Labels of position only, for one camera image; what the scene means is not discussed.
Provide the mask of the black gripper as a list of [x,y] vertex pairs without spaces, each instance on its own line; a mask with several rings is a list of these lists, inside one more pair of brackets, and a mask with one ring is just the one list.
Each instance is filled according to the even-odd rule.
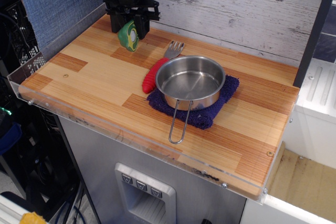
[[117,33],[134,17],[139,39],[145,38],[150,30],[150,20],[159,20],[159,2],[155,0],[103,0],[110,15],[111,29]]

